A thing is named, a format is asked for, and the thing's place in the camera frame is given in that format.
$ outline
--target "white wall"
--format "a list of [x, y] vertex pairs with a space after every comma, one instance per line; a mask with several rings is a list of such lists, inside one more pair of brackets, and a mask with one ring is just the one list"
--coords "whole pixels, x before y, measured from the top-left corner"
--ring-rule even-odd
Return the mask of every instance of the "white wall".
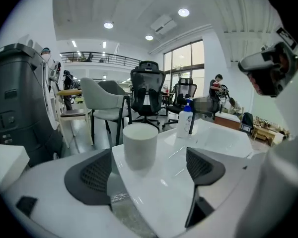
[[[115, 52], [117, 42], [99, 40], [99, 39], [74, 39], [76, 48], [73, 46], [72, 40], [57, 41], [57, 46], [60, 52], [76, 52], [79, 51], [91, 51], [91, 52], [103, 52], [113, 54]], [[106, 48], [103, 48], [103, 42], [106, 41]]]
[[279, 109], [275, 104], [275, 100], [276, 98], [271, 98], [270, 96], [261, 96], [255, 92], [252, 114], [253, 116], [258, 116], [262, 119], [274, 122], [285, 129], [288, 129], [282, 114], [279, 112]]
[[149, 55], [148, 50], [142, 49], [136, 46], [120, 43], [119, 49], [118, 49], [118, 55], [124, 56], [124, 57], [130, 57], [134, 59], [138, 59], [141, 61], [154, 61], [159, 64], [159, 69], [163, 70], [163, 54], [157, 54], [157, 55]]
[[71, 74], [81, 79], [89, 77], [94, 79], [102, 79], [106, 75], [106, 80], [125, 81], [130, 78], [131, 68], [118, 66], [114, 64], [99, 64], [90, 62], [69, 62], [64, 63], [65, 69]]
[[50, 48], [53, 59], [59, 60], [52, 0], [21, 0], [0, 30], [0, 48], [27, 34], [43, 48]]
[[203, 33], [204, 57], [205, 57], [205, 83], [204, 96], [209, 94], [210, 81], [217, 74], [223, 76], [221, 84], [229, 89], [230, 97], [236, 99], [245, 112], [252, 110], [254, 90], [248, 78], [239, 71], [236, 63], [231, 63], [227, 68], [222, 46], [213, 29], [208, 29]]

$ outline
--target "wooden table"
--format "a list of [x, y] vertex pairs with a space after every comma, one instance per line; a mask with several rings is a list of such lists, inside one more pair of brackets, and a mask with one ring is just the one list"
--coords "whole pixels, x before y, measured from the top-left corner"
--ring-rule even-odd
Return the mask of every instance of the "wooden table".
[[270, 143], [268, 142], [269, 145], [272, 144], [276, 134], [278, 134], [278, 132], [274, 132], [272, 130], [269, 130], [269, 129], [265, 129], [265, 128], [262, 128], [260, 126], [257, 126], [257, 125], [254, 125], [254, 130], [253, 130], [253, 134], [252, 134], [252, 137], [254, 137], [254, 140], [256, 139], [256, 137], [258, 135], [260, 136], [265, 136], [266, 138], [270, 139]]
[[236, 130], [240, 128], [238, 117], [227, 113], [216, 113], [214, 123]]
[[57, 95], [68, 96], [68, 95], [79, 95], [81, 93], [82, 93], [82, 90], [69, 89], [69, 90], [61, 90], [57, 93]]

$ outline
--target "white desk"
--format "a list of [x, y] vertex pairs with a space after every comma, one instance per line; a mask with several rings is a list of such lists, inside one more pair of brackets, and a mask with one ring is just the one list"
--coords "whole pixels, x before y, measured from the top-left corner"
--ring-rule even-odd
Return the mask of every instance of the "white desk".
[[231, 115], [231, 114], [228, 114], [228, 113], [219, 113], [219, 112], [217, 112], [215, 114], [215, 116], [240, 123], [240, 119], [238, 119], [237, 116]]
[[253, 149], [241, 131], [204, 120], [196, 120], [187, 139], [176, 138], [176, 129], [158, 135], [152, 167], [131, 170], [124, 146], [112, 148], [119, 173], [134, 205], [156, 235], [171, 238], [186, 231], [194, 184], [186, 169], [186, 147], [202, 148], [226, 155], [251, 157]]

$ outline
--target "headrest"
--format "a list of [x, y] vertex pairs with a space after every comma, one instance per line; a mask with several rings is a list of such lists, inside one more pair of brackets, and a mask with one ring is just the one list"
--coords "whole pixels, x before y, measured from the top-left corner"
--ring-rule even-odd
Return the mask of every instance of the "headrest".
[[139, 63], [139, 69], [157, 71], [159, 70], [159, 65], [154, 61], [141, 61]]
[[192, 78], [184, 78], [184, 77], [181, 77], [179, 79], [179, 84], [193, 84], [193, 79]]

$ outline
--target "ceiling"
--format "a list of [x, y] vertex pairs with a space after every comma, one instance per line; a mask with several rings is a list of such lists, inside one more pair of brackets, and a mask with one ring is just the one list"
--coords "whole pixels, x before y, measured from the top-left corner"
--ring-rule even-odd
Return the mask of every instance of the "ceiling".
[[[132, 44], [152, 50], [177, 35], [207, 24], [198, 0], [53, 0], [53, 17], [57, 40], [100, 39]], [[180, 8], [190, 10], [186, 18]], [[163, 14], [177, 26], [165, 35], [155, 34], [150, 26]], [[114, 22], [105, 29], [106, 21]], [[147, 41], [146, 35], [154, 40]]]
[[224, 32], [231, 61], [259, 52], [270, 34], [281, 26], [276, 10], [268, 0], [204, 1], [209, 5], [205, 14], [212, 25], [219, 25]]
[[[178, 15], [183, 7], [190, 11], [188, 17]], [[177, 26], [165, 35], [156, 34], [150, 26], [164, 14]], [[148, 51], [211, 24], [230, 61], [260, 51], [281, 24], [267, 0], [53, 0], [53, 16], [57, 40], [98, 39]], [[114, 27], [105, 29], [106, 21]], [[154, 40], [147, 41], [147, 34]]]

